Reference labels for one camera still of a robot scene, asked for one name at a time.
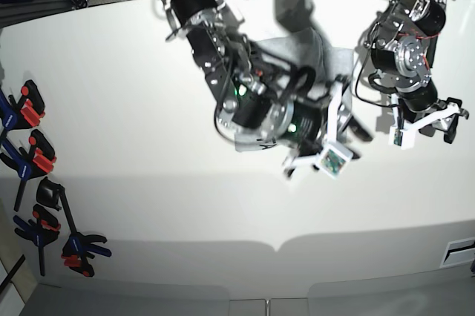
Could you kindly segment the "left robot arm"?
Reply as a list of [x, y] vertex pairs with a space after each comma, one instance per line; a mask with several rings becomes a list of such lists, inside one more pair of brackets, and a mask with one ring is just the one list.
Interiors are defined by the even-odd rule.
[[389, 143], [401, 149], [412, 148], [417, 133], [433, 136], [436, 131], [451, 144], [459, 119], [469, 117], [462, 100], [440, 99], [433, 81], [433, 60], [448, 1], [390, 0], [364, 41], [363, 63], [374, 68], [368, 84], [387, 97], [385, 108], [393, 115]]

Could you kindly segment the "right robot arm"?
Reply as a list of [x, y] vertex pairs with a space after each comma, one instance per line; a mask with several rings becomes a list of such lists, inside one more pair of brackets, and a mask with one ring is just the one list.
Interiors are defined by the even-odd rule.
[[350, 76], [329, 71], [330, 52], [314, 29], [256, 42], [226, 0], [160, 1], [170, 38], [188, 41], [204, 73], [214, 129], [237, 151], [284, 146], [288, 177], [308, 165], [336, 178], [359, 158], [346, 133], [372, 140], [352, 112]]

